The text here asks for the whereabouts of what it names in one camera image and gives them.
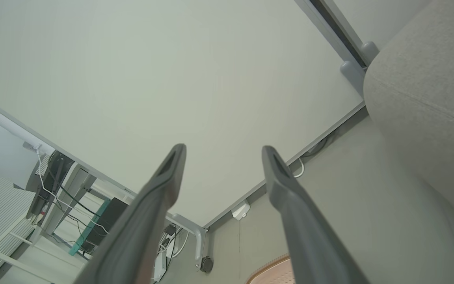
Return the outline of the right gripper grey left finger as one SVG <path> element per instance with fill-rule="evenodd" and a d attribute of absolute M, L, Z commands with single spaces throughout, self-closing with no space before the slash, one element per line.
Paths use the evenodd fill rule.
<path fill-rule="evenodd" d="M 187 148 L 176 144 L 103 239 L 76 284 L 149 284 L 166 213 L 178 199 Z"/>

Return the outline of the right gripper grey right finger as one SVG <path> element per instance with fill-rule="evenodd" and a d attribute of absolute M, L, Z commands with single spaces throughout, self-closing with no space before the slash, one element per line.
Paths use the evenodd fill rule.
<path fill-rule="evenodd" d="M 263 146 L 262 165 L 270 203 L 282 219 L 296 283 L 369 283 L 274 147 Z"/>

